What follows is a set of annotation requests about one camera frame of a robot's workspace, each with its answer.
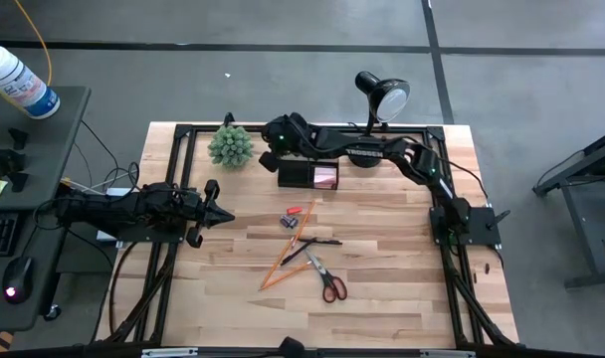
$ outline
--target concrete floor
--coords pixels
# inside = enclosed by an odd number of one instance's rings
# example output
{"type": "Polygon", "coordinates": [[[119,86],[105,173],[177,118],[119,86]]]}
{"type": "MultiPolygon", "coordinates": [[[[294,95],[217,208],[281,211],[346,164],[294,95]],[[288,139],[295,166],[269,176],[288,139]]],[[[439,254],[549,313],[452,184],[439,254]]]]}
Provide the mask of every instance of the concrete floor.
{"type": "MultiPolygon", "coordinates": [[[[419,0],[24,2],[51,41],[429,44],[419,0]]],[[[441,46],[605,48],[605,0],[431,4],[441,46]]],[[[0,4],[0,39],[33,39],[12,2],[0,4]]],[[[13,52],[45,73],[43,52],[13,52]]],[[[233,111],[265,121],[295,110],[311,121],[364,121],[366,101],[353,85],[361,70],[412,84],[398,122],[443,122],[430,55],[54,50],[52,57],[54,85],[93,89],[86,121],[120,163],[139,159],[152,120],[222,120],[233,111]]],[[[491,201],[512,210],[501,232],[520,341],[605,354],[605,286],[563,289],[566,278],[587,272],[585,260],[563,199],[530,191],[545,169],[605,133],[605,57],[444,56],[443,65],[454,120],[472,127],[491,201]]],[[[109,158],[83,130],[78,144],[99,181],[109,158]]],[[[77,155],[67,175],[86,182],[77,155]]],[[[58,291],[65,314],[18,333],[14,348],[88,342],[106,285],[106,277],[67,277],[58,291]]]]}

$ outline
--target wood grain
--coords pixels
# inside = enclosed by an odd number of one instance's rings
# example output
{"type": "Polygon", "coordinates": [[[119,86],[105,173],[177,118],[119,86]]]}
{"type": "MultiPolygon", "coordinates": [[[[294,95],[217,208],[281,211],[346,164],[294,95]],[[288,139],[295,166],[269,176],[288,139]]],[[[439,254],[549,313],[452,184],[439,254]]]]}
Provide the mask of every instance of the wood grain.
{"type": "MultiPolygon", "coordinates": [[[[152,122],[140,162],[140,183],[163,181],[173,122],[152,122]]],[[[444,126],[450,160],[478,176],[479,165],[467,126],[444,126]]],[[[432,244],[428,190],[403,177],[390,162],[374,169],[340,159],[338,191],[279,188],[277,175],[258,163],[267,149],[253,134],[254,158],[234,172],[212,165],[207,144],[212,134],[198,135],[190,186],[202,190],[208,179],[221,186],[218,204],[237,220],[206,230],[201,249],[182,245],[166,319],[164,345],[276,347],[285,336],[307,347],[448,348],[454,345],[440,252],[432,244]],[[307,269],[258,291],[283,245],[296,232],[281,227],[278,217],[292,206],[316,200],[302,237],[336,239],[342,247],[311,250],[348,288],[345,301],[321,298],[322,282],[307,269]]],[[[185,144],[179,154],[180,180],[185,144]]],[[[453,168],[455,187],[472,205],[485,199],[477,182],[453,168]]],[[[120,273],[115,293],[115,321],[121,322],[143,287],[150,246],[135,248],[120,273]]],[[[510,339],[517,339],[504,272],[494,253],[469,248],[478,300],[510,339]],[[484,273],[485,264],[491,266],[484,273]]],[[[299,256],[280,276],[306,261],[299,256]]],[[[461,303],[467,337],[468,310],[461,303]]],[[[148,330],[155,309],[150,311],[148,330]]],[[[108,336],[107,306],[97,339],[108,336]]]]}

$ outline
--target black desk lamp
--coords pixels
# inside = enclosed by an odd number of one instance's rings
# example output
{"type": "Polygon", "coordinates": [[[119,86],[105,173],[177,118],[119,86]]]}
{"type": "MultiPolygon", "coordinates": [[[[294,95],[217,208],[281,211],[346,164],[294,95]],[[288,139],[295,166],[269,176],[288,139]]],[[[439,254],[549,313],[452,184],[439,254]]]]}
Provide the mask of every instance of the black desk lamp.
{"type": "MultiPolygon", "coordinates": [[[[382,130],[387,122],[395,118],[409,101],[409,84],[406,81],[380,80],[370,72],[362,71],[355,77],[358,87],[369,100],[369,121],[362,136],[371,136],[373,124],[381,123],[382,130]]],[[[361,168],[372,168],[380,163],[380,158],[349,156],[351,162],[361,168]]]]}

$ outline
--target computer mouse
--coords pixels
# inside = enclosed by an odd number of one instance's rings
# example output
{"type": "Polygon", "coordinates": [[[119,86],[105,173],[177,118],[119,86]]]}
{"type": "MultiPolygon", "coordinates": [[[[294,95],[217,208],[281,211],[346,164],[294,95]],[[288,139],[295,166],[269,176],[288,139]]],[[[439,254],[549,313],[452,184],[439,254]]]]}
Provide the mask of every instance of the computer mouse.
{"type": "Polygon", "coordinates": [[[2,289],[9,303],[27,300],[33,290],[33,259],[22,256],[11,260],[2,277],[2,289]]]}

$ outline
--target white container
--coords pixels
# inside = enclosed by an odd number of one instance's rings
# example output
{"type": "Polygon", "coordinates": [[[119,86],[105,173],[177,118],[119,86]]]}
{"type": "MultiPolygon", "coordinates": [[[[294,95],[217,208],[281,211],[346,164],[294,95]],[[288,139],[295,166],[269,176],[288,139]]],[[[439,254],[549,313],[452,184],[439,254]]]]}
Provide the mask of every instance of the white container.
{"type": "Polygon", "coordinates": [[[0,94],[34,119],[53,115],[59,96],[17,57],[0,47],[0,94]]]}

